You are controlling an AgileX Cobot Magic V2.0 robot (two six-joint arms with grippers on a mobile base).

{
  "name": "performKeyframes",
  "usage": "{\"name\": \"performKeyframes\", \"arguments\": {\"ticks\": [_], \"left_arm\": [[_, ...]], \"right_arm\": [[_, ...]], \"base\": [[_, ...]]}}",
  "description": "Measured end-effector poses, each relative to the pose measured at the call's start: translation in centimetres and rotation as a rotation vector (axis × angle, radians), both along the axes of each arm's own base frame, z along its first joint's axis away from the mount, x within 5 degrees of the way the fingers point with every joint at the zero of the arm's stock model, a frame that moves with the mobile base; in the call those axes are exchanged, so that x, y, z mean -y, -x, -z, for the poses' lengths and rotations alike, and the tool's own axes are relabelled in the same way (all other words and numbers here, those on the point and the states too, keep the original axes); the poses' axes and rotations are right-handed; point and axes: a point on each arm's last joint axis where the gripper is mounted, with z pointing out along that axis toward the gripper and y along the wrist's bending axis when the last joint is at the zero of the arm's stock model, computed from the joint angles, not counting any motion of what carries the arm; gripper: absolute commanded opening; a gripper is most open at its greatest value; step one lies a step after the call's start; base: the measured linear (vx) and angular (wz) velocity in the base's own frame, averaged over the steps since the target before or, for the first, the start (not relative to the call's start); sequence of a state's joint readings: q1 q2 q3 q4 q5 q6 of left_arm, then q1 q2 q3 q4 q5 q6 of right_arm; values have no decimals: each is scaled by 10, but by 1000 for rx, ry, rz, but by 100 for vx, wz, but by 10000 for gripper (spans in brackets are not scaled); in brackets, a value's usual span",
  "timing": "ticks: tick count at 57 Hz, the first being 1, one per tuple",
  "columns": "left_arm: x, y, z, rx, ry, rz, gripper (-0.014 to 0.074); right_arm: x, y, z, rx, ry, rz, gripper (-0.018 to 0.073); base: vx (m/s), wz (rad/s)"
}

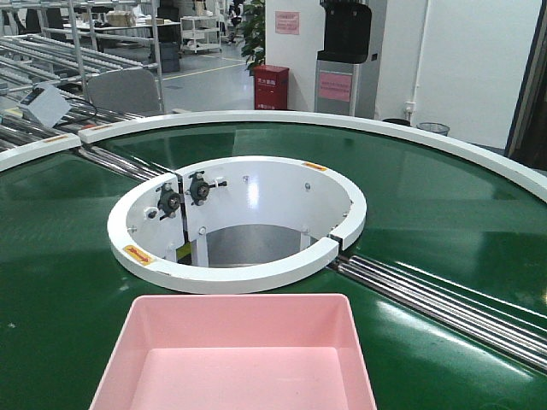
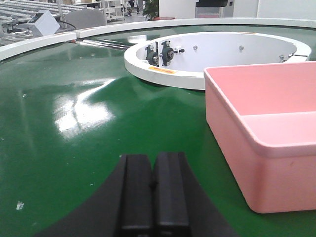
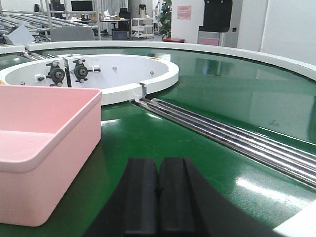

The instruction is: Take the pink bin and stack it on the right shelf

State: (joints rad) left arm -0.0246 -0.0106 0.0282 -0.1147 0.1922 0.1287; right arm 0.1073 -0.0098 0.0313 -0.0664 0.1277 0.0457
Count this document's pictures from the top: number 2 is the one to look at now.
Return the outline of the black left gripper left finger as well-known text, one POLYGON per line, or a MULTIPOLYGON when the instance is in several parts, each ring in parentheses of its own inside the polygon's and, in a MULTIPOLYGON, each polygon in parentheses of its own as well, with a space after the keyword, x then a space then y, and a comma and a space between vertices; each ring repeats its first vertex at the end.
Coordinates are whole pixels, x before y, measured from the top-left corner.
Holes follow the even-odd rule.
POLYGON ((102 185, 39 237, 151 237, 152 170, 146 155, 123 155, 102 185))

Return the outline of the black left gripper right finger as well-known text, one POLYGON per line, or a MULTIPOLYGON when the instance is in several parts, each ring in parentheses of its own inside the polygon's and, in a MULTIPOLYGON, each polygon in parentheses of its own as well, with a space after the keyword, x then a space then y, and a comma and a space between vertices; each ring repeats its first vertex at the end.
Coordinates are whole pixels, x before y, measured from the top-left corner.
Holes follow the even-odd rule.
POLYGON ((184 152, 159 153, 153 173, 157 236, 237 236, 201 187, 184 152))

